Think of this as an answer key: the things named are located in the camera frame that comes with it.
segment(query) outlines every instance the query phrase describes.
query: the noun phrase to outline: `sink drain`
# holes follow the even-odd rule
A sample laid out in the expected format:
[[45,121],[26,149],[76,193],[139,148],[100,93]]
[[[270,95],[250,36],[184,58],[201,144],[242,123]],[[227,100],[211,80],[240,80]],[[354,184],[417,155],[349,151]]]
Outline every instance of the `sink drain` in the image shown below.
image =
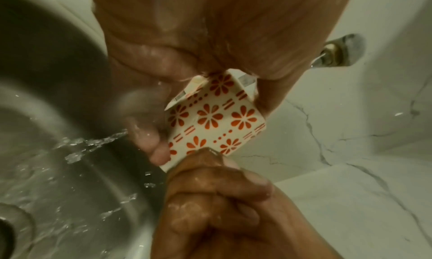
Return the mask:
[[0,219],[0,259],[9,259],[15,249],[15,234],[12,226]]

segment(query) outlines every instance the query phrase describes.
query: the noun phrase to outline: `wet hand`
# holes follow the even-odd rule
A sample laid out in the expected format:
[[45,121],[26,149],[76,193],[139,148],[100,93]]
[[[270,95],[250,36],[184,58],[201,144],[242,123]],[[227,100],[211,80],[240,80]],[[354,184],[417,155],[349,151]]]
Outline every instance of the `wet hand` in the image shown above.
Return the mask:
[[341,259],[271,182],[209,149],[168,173],[152,259]]
[[256,76],[255,103],[268,116],[320,52],[348,0],[94,2],[113,86],[128,99],[119,99],[123,119],[161,165],[169,160],[163,109],[193,76],[229,68]]

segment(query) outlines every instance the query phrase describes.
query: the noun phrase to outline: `soap wrapper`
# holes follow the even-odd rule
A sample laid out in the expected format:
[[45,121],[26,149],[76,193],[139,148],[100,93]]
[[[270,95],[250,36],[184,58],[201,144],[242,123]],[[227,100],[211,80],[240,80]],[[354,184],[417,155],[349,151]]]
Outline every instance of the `soap wrapper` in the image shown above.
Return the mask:
[[266,129],[244,87],[228,72],[202,82],[166,118],[171,159],[161,166],[165,172],[201,148],[230,155]]

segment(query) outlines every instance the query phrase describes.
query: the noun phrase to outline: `sink basin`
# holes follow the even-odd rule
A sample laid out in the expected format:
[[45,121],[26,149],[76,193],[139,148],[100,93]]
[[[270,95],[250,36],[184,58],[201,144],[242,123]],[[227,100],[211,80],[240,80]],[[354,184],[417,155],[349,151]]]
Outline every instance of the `sink basin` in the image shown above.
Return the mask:
[[0,23],[0,259],[147,258],[165,175],[104,138],[105,54],[27,0]]

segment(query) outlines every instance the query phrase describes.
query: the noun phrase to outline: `fingernail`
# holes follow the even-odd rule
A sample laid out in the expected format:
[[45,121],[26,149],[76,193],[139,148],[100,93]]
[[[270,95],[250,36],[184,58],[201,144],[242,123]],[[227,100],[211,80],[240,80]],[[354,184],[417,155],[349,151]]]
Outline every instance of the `fingernail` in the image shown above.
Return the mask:
[[223,156],[223,160],[224,160],[224,166],[232,169],[237,169],[237,170],[241,169],[240,166],[238,166],[234,160],[229,159],[226,156]]
[[246,179],[248,179],[250,182],[252,182],[255,185],[265,186],[269,184],[269,180],[267,178],[264,178],[257,173],[244,171],[243,174]]
[[250,219],[259,219],[260,216],[258,215],[257,211],[252,209],[251,207],[243,204],[243,203],[237,203],[238,210],[247,218]]

